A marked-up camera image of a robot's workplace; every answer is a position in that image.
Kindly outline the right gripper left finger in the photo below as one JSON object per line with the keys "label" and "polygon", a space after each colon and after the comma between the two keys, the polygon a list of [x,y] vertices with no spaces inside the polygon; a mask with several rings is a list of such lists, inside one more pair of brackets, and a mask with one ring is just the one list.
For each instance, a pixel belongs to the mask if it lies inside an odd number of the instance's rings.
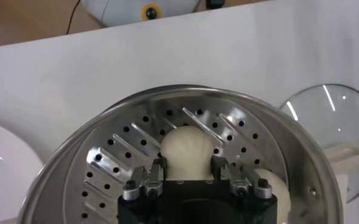
{"label": "right gripper left finger", "polygon": [[144,166],[134,168],[131,178],[123,187],[123,199],[134,201],[143,193],[147,198],[156,199],[163,192],[163,182],[166,180],[167,161],[164,157],[153,160],[151,168]]}

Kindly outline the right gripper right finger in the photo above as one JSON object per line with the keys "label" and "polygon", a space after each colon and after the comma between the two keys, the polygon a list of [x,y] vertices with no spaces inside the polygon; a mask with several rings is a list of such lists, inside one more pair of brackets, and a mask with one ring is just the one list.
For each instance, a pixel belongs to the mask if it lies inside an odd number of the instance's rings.
{"label": "right gripper right finger", "polygon": [[223,157],[212,156],[211,173],[215,181],[227,180],[231,193],[235,195],[253,194],[264,200],[272,198],[269,181],[259,176],[252,168],[236,167]]}

